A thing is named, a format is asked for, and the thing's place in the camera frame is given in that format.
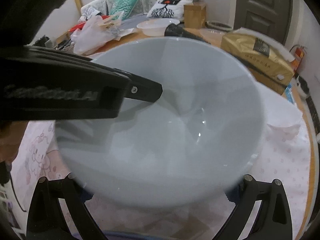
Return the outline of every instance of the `cable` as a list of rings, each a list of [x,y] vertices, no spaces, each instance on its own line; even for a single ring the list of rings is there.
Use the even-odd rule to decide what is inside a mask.
[[[19,200],[18,200],[18,198],[17,198],[16,192],[15,192],[14,187],[13,187],[13,182],[12,182],[11,173],[10,173],[10,182],[11,182],[11,187],[12,187],[12,191],[13,191],[14,197],[16,198],[16,201],[17,201],[17,203],[18,203],[21,211],[22,211],[22,212],[27,212],[26,210],[24,210],[24,209],[22,208],[22,206],[21,206],[20,203],[19,203]]]
[[[45,153],[45,154],[48,154],[48,153],[51,153],[51,152],[54,152],[54,151],[58,151],[58,149],[51,150],[50,152],[47,152],[47,153]]]

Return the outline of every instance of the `clear plastic container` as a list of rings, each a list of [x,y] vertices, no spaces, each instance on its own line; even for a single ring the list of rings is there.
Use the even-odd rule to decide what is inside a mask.
[[[171,23],[177,25],[180,23],[180,21],[171,18],[152,19],[139,23],[137,28],[141,29],[142,32],[147,36],[164,36],[165,29]]]
[[[220,47],[222,37],[226,32],[218,31],[214,29],[200,29],[201,36],[212,45]]]

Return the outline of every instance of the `black mount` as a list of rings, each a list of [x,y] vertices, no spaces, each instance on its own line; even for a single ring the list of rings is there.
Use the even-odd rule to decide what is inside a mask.
[[[160,98],[161,84],[90,60],[35,46],[0,48],[1,120],[115,118],[124,98]]]
[[[213,240],[237,240],[256,201],[262,200],[258,215],[246,239],[292,240],[292,223],[288,200],[279,179],[272,183],[256,181],[245,175],[239,184],[240,202]],[[38,180],[28,215],[28,240],[74,240],[64,220],[58,198],[64,198],[83,240],[106,240],[107,237],[87,210],[84,190],[70,173],[65,179]]]

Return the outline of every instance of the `white ceramic bowl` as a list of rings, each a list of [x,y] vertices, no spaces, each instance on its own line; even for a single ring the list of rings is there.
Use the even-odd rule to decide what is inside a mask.
[[[152,19],[139,23],[137,28],[141,29],[142,32],[147,36],[164,36],[165,29],[171,23],[177,25],[180,23],[180,21],[171,18]]]
[[[264,111],[249,71],[186,38],[133,41],[96,63],[162,84],[156,103],[124,99],[115,119],[56,124],[60,152],[92,192],[129,206],[170,207],[231,187],[257,157]]]

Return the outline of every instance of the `pillow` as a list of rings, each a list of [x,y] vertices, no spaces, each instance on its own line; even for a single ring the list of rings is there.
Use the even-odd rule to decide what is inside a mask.
[[[79,23],[85,22],[89,20],[92,16],[102,15],[96,8],[92,6],[88,6],[82,13],[80,19],[78,20]]]
[[[191,0],[157,0],[148,12],[149,18],[175,18],[183,19],[183,6]]]
[[[94,0],[90,3],[87,3],[86,5],[81,7],[81,14],[89,7],[92,6],[93,8],[100,11],[103,15],[109,15],[108,13],[108,5],[106,0]]]
[[[137,1],[138,0],[115,0],[109,15],[124,11],[122,19],[125,20],[129,17]]]

